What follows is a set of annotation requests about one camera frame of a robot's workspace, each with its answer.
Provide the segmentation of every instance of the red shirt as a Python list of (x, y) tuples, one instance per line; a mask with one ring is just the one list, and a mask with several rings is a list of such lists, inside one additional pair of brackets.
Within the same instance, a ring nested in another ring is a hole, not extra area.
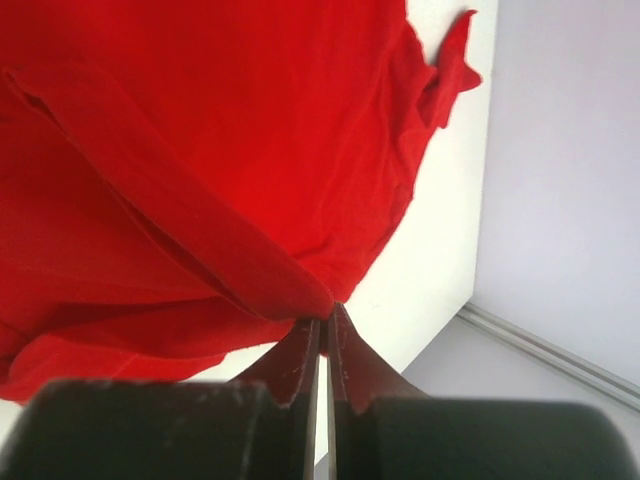
[(346, 301), (479, 83), (471, 14), (429, 66), (402, 0), (3, 0), (0, 396), (181, 380)]

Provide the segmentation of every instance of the white wall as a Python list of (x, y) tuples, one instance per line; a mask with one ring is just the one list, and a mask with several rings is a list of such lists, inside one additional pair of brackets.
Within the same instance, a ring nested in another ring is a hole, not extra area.
[(640, 2), (500, 5), (473, 303), (640, 384)]

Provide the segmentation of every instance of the red fabric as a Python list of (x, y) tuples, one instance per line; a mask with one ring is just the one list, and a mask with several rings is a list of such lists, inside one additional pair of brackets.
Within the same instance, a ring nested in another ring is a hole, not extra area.
[(0, 396), (181, 380), (345, 301), (461, 91), (402, 0), (3, 0)]

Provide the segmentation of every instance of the wall molding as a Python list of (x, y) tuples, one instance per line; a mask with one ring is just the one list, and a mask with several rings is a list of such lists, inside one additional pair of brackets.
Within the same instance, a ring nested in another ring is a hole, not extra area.
[(640, 413), (640, 388), (637, 385), (473, 304), (465, 305), (458, 312), (458, 316), (492, 338), (506, 343), (582, 385), (606, 395), (636, 413)]

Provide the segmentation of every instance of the red cloth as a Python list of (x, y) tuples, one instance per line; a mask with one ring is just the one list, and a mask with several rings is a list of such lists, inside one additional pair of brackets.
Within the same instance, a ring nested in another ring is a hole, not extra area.
[(480, 79), (403, 0), (3, 0), (0, 396), (180, 380), (344, 301)]

